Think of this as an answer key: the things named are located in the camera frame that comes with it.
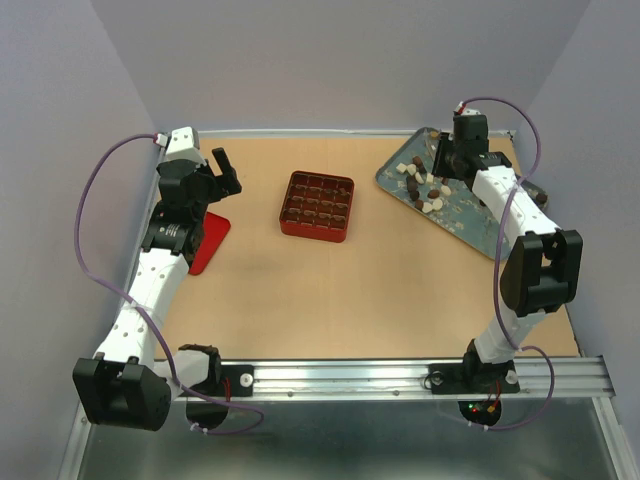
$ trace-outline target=cable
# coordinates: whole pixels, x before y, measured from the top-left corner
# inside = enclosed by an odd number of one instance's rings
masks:
[[[498,325],[500,325],[500,330],[502,330],[502,334],[504,335],[504,338],[507,340],[507,342],[509,342],[509,345],[511,345],[511,348],[513,348],[516,351],[522,351],[522,352],[526,352],[529,350],[535,350],[536,352],[538,352],[542,356],[542,358],[544,358],[544,360],[547,362],[547,365],[549,366],[549,375],[551,377],[551,380],[549,384],[549,393],[547,394],[547,398],[545,399],[545,402],[540,408],[540,410],[538,410],[535,414],[513,425],[489,427],[490,430],[511,430],[511,429],[522,427],[524,425],[531,423],[547,409],[547,407],[551,403],[551,398],[553,397],[553,390],[556,384],[555,371],[553,369],[553,365],[551,364],[551,359],[549,358],[549,356],[541,348],[536,347],[535,345],[527,345],[525,347],[520,348],[518,345],[515,344],[515,342],[509,335],[509,332],[507,331],[507,328],[504,325],[504,320],[502,319],[502,313],[500,312],[500,298],[499,298],[500,258],[502,256],[502,242],[504,240],[504,231],[507,225],[507,218],[509,215],[509,211],[511,209],[511,203],[513,203],[513,198],[515,197],[518,191],[518,188],[520,188],[520,186],[525,181],[527,181],[535,173],[536,169],[538,168],[538,165],[540,163],[540,156],[542,155],[542,143],[540,142],[540,133],[538,132],[538,129],[533,123],[533,120],[531,120],[531,117],[529,117],[529,115],[520,107],[518,107],[517,105],[514,105],[509,100],[506,100],[504,98],[472,97],[461,102],[460,105],[458,105],[458,109],[457,109],[458,113],[462,113],[462,111],[465,109],[467,104],[472,102],[478,102],[478,101],[491,101],[491,102],[503,103],[515,109],[527,121],[527,123],[531,127],[531,130],[533,131],[533,136],[535,137],[535,140],[536,140],[536,157],[535,157],[535,160],[533,161],[533,166],[531,167],[531,170],[529,170],[527,173],[522,175],[516,181],[513,188],[511,189],[511,192],[509,192],[509,196],[507,197],[507,202],[505,203],[505,206],[504,206],[504,211],[502,212],[502,218],[500,219],[500,227],[498,229],[498,241],[496,243],[496,258],[493,266],[493,307],[496,311],[496,319],[498,320]]]
[[[74,223],[74,226],[73,226],[73,245],[74,245],[75,252],[76,252],[76,259],[78,260],[78,264],[80,264],[80,268],[82,269],[82,272],[87,277],[89,277],[91,280],[96,282],[98,285],[101,285],[101,286],[105,287],[106,289],[111,290],[113,293],[115,293],[119,297],[123,298],[129,304],[135,305],[136,311],[140,314],[140,316],[145,321],[145,323],[147,324],[149,329],[153,332],[153,335],[158,340],[158,343],[160,344],[160,347],[162,347],[162,351],[164,352],[164,354],[167,357],[167,362],[169,362],[169,369],[171,370],[171,379],[173,380],[173,382],[176,385],[179,385],[180,388],[184,392],[186,392],[189,395],[192,395],[194,397],[198,397],[198,398],[204,400],[205,402],[213,403],[214,405],[220,405],[220,406],[227,407],[227,408],[237,408],[239,410],[250,411],[250,412],[257,413],[258,416],[259,416],[258,420],[255,421],[253,424],[248,425],[246,427],[238,428],[238,429],[235,429],[235,430],[226,430],[226,431],[220,432],[220,431],[216,431],[216,430],[207,430],[206,428],[203,429],[203,428],[200,428],[200,427],[197,427],[197,426],[195,426],[195,428],[192,428],[192,429],[198,430],[198,431],[200,431],[202,433],[205,433],[205,434],[208,434],[208,435],[234,435],[234,434],[246,432],[247,430],[251,430],[252,428],[257,427],[258,425],[260,425],[263,422],[263,420],[264,420],[264,412],[262,411],[262,409],[260,409],[259,407],[254,407],[254,406],[250,406],[250,405],[238,405],[238,404],[234,404],[234,403],[231,403],[231,402],[225,402],[225,401],[222,401],[222,400],[217,400],[217,399],[209,397],[207,395],[203,395],[202,393],[196,392],[195,390],[193,390],[193,389],[183,385],[182,383],[180,383],[180,380],[178,379],[178,373],[176,371],[176,364],[175,364],[175,361],[173,359],[173,355],[171,354],[171,349],[169,348],[169,345],[167,345],[167,342],[165,341],[164,337],[160,333],[160,330],[158,329],[158,327],[156,326],[156,324],[152,320],[151,316],[147,313],[147,311],[144,309],[144,307],[139,306],[138,303],[135,302],[133,297],[131,297],[131,295],[129,295],[127,292],[122,290],[120,287],[118,287],[114,283],[111,283],[110,281],[105,280],[105,279],[99,277],[98,275],[95,275],[94,273],[92,273],[89,270],[89,268],[87,267],[87,264],[85,263],[84,258],[82,256],[82,250],[80,249],[80,221],[82,220],[82,211],[84,210],[84,204],[85,204],[85,202],[87,200],[87,195],[89,194],[89,190],[91,189],[91,185],[93,185],[93,181],[95,180],[96,176],[98,175],[98,172],[100,171],[100,169],[102,168],[104,163],[107,161],[107,158],[109,158],[109,156],[113,152],[115,152],[118,148],[122,147],[123,145],[125,145],[125,144],[127,144],[127,143],[129,143],[129,142],[131,142],[133,140],[138,140],[138,139],[143,139],[143,138],[148,138],[148,139],[154,140],[156,138],[156,136],[152,135],[152,134],[148,134],[148,133],[143,133],[143,134],[138,134],[138,135],[132,135],[131,137],[127,137],[127,138],[125,138],[123,140],[120,140],[118,143],[113,145],[111,148],[109,148],[109,150],[107,150],[105,152],[105,154],[102,156],[100,161],[98,161],[97,165],[94,167],[93,171],[91,172],[91,175],[89,176],[89,179],[87,180],[87,184],[84,186],[84,190],[82,191],[82,195],[80,196],[80,201],[78,203],[78,210],[76,211],[76,220],[75,220],[75,223]]]

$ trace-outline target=red tray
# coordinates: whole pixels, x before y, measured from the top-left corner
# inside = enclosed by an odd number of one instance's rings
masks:
[[[282,233],[328,242],[344,241],[353,189],[350,178],[293,172],[280,211]]]

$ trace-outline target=table surface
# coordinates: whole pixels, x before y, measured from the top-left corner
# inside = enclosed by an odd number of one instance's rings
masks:
[[[231,231],[179,287],[163,329],[171,349],[211,344],[227,359],[460,357],[493,316],[492,260],[377,186],[376,171],[405,140],[201,139],[210,161],[212,148],[226,149],[243,191],[210,207]],[[515,163],[508,139],[491,149]],[[354,180],[344,243],[280,232],[295,170]],[[578,354],[564,308],[526,343]]]

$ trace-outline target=cable connector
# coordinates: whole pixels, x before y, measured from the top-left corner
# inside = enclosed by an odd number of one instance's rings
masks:
[[[155,143],[156,145],[162,147],[162,148],[166,148],[167,145],[169,145],[169,136],[165,135],[164,133],[156,133],[156,135],[153,137],[153,143]]]

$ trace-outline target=gray wall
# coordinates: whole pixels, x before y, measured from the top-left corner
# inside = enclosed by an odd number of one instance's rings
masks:
[[[87,280],[72,225],[84,182],[116,140],[152,122],[88,0],[0,0],[0,478],[56,478],[91,355],[117,300]],[[90,266],[124,283],[151,187],[149,144],[96,184]]]
[[[573,327],[589,355],[605,357],[638,459],[639,18],[637,0],[594,0],[529,109],[544,144],[536,180],[551,194],[550,215],[584,237]],[[516,140],[525,163],[531,136]]]
[[[161,128],[449,125],[527,106],[587,0],[92,0]],[[490,107],[491,128],[517,117]]]

